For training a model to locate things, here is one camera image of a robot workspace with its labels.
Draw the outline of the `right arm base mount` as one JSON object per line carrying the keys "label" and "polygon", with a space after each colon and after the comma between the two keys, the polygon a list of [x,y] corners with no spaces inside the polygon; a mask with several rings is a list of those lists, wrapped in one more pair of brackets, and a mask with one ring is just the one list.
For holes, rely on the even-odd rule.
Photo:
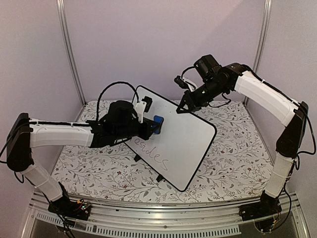
{"label": "right arm base mount", "polygon": [[238,214],[243,221],[248,221],[277,214],[281,211],[282,208],[279,199],[263,193],[260,197],[260,201],[241,205]]}

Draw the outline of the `small black-framed whiteboard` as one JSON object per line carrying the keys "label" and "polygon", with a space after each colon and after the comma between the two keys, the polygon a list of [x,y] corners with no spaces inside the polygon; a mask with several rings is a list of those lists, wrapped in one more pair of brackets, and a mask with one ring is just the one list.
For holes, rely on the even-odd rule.
{"label": "small black-framed whiteboard", "polygon": [[193,113],[178,114],[177,104],[158,93],[139,85],[140,99],[152,98],[152,105],[144,117],[163,118],[159,134],[149,140],[134,137],[126,145],[167,180],[184,192],[194,178],[216,136],[216,127]]}

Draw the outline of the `blue whiteboard eraser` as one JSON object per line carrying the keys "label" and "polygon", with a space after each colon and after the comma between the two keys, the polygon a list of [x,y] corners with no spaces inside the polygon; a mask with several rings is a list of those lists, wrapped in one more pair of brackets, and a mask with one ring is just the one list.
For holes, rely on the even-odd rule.
{"label": "blue whiteboard eraser", "polygon": [[160,134],[164,118],[158,115],[154,116],[154,122],[157,124],[154,134]]}

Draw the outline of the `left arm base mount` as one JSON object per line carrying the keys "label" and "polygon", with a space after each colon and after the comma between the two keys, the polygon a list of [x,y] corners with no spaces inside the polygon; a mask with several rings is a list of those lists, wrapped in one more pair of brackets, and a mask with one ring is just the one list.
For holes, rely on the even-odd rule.
{"label": "left arm base mount", "polygon": [[69,218],[87,221],[91,212],[91,203],[80,199],[71,201],[68,197],[62,197],[51,201],[48,211]]}

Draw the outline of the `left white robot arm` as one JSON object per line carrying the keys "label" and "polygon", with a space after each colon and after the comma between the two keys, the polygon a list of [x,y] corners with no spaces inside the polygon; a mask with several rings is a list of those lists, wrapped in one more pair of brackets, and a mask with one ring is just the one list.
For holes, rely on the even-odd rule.
{"label": "left white robot arm", "polygon": [[31,119],[21,113],[11,128],[2,152],[5,164],[20,173],[39,189],[63,215],[70,215],[73,203],[61,183],[54,180],[32,158],[32,149],[44,146],[75,145],[88,148],[114,146],[138,137],[148,140],[162,123],[147,119],[144,113],[151,104],[144,101],[135,105],[119,100],[110,104],[103,117],[86,122],[57,122]]}

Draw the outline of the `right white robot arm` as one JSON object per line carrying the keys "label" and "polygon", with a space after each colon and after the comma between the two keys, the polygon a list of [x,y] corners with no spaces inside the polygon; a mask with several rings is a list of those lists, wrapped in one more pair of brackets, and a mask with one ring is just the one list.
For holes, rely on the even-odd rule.
{"label": "right white robot arm", "polygon": [[177,113],[196,112],[207,107],[217,96],[236,92],[251,99],[279,123],[281,133],[275,144],[273,169],[262,194],[264,199],[256,206],[260,216],[267,216],[275,209],[273,198],[280,195],[295,167],[309,125],[308,105],[261,79],[246,64],[234,62],[222,66],[212,55],[205,55],[184,72],[191,69],[196,70],[202,84],[196,86],[183,73],[175,77],[174,82],[184,90]]}

